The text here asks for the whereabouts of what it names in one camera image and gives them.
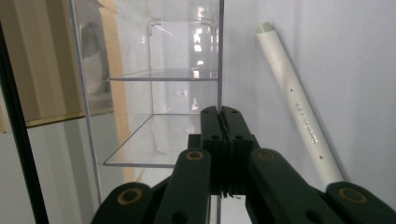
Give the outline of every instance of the shelf compartment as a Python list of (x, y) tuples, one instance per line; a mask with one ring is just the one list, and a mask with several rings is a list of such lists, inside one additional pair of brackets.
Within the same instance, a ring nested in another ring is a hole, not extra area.
[(216, 81), (217, 69), (152, 69), (127, 74), (121, 77), (109, 77), (109, 81)]
[(104, 163), (109, 166), (173, 168), (190, 133), (201, 131), (199, 115), (153, 115)]

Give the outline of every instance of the black pole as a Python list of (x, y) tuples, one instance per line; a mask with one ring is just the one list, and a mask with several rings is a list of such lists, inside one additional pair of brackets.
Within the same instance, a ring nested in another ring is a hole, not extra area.
[(35, 168), (35, 159), (32, 153), (29, 136), (26, 130), (21, 109), (20, 97), (9, 60), (3, 27), (0, 22), (0, 84), (5, 97), (8, 117), (14, 133), (15, 144), (20, 156), (21, 168), (29, 193), (35, 223), (49, 223), (43, 194)]

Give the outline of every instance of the transparent display case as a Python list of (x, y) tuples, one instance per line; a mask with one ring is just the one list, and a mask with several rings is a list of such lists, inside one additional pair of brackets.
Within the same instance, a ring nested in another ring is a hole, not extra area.
[(200, 132), (200, 111), (221, 105), (223, 2), (73, 0), (70, 8), (98, 198), (129, 181), (154, 186)]

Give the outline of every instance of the white stick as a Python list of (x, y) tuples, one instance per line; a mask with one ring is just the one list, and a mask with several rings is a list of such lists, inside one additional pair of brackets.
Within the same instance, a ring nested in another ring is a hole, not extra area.
[(265, 22), (257, 31), (257, 37), (262, 44), (268, 63), (271, 65), (277, 84), (286, 97), (290, 113), (317, 167), (322, 183), (327, 187), (331, 183), (343, 181), (276, 31), (269, 22)]

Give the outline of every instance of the transparent shelf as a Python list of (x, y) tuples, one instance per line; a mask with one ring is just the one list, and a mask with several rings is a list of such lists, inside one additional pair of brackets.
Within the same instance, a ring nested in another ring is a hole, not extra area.
[(109, 81), (217, 81), (218, 70), (210, 69), (151, 69), (121, 77), (109, 77)]
[(198, 114), (152, 115), (104, 165), (172, 168), (179, 153), (187, 149), (189, 134), (200, 131)]

